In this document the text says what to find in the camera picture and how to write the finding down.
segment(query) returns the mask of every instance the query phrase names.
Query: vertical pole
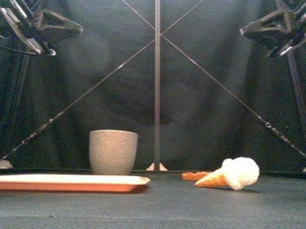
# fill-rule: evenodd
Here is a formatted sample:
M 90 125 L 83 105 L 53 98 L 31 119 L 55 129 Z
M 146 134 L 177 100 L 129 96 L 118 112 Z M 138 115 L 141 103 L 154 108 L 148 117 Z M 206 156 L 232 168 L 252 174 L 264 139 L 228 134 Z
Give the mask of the vertical pole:
M 287 9 L 287 4 L 284 1 L 277 0 L 277 8 Z M 291 76 L 292 76 L 292 83 L 296 95 L 296 102 L 300 111 L 300 120 L 301 120 L 301 130 L 303 130 L 303 137 L 304 137 L 304 145 L 306 145 L 306 105 L 305 105 L 305 96 L 303 93 L 301 88 L 301 75 L 297 67 L 296 56 L 293 52 L 288 53 L 288 60 L 289 60 L 289 69 L 291 69 Z
M 161 171 L 161 0 L 156 0 L 154 171 Z

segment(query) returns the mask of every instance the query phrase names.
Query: waffle cone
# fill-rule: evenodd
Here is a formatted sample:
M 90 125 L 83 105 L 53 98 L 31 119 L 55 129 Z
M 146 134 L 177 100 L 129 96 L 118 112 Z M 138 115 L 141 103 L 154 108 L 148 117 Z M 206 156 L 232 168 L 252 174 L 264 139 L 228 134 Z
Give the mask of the waffle cone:
M 222 187 L 222 186 L 228 186 L 229 183 L 225 179 L 225 175 L 222 170 L 217 170 L 216 172 L 213 172 L 212 174 L 209 174 L 208 176 L 205 176 L 201 180 L 197 181 L 196 184 L 198 187 Z

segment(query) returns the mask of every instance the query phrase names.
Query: orange object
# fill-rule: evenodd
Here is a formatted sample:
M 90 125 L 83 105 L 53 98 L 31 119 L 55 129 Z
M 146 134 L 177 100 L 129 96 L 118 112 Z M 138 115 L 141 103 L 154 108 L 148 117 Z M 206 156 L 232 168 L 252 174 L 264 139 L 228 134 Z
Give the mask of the orange object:
M 185 181 L 198 181 L 205 176 L 208 176 L 210 172 L 196 172 L 196 173 L 182 173 L 182 178 Z
M 209 188 L 216 188 L 216 187 L 222 187 L 222 186 L 229 186 L 229 183 L 226 181 L 225 175 L 222 170 L 217 170 L 213 172 L 210 175 L 206 177 L 201 178 L 196 185 L 198 187 L 209 187 Z

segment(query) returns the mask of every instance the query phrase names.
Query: ceramic cup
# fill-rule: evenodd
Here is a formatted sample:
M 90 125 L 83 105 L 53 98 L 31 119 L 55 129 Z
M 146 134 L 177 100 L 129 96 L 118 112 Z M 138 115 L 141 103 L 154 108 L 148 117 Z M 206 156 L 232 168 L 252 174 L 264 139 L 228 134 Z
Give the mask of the ceramic cup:
M 90 132 L 90 165 L 94 174 L 129 175 L 136 163 L 138 134 L 130 131 Z

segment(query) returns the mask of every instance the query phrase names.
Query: black backdrop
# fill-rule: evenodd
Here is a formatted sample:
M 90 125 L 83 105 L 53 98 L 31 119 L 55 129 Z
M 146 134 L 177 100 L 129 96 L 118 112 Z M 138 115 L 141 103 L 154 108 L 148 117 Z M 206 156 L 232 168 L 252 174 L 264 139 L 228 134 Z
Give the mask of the black backdrop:
M 136 169 L 156 157 L 170 170 L 216 169 L 228 157 L 252 157 L 262 170 L 304 169 L 305 158 L 224 89 L 304 148 L 288 57 L 266 57 L 240 32 L 277 10 L 276 1 L 164 0 L 161 85 L 154 0 L 59 0 L 45 7 L 85 33 L 58 45 L 54 57 L 2 51 L 2 154 L 106 80 L 10 156 L 14 167 L 89 168 L 89 133 L 119 129 L 140 133 Z M 301 83 L 304 56 L 300 50 Z

